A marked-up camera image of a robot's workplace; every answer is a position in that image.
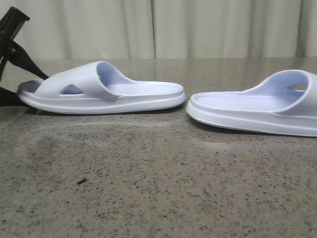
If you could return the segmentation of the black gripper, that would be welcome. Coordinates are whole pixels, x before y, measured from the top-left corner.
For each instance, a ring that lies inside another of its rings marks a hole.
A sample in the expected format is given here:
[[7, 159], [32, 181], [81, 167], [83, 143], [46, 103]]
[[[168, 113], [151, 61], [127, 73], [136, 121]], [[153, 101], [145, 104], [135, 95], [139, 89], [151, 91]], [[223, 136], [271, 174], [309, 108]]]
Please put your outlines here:
[[[0, 20], [0, 78], [7, 63], [7, 60], [13, 65], [20, 67], [43, 80], [48, 76], [43, 73], [38, 66], [29, 57], [27, 52], [14, 40], [23, 24], [29, 21], [30, 17], [19, 9], [11, 6], [8, 12]], [[4, 88], [0, 88], [0, 106], [26, 106], [16, 93]]]

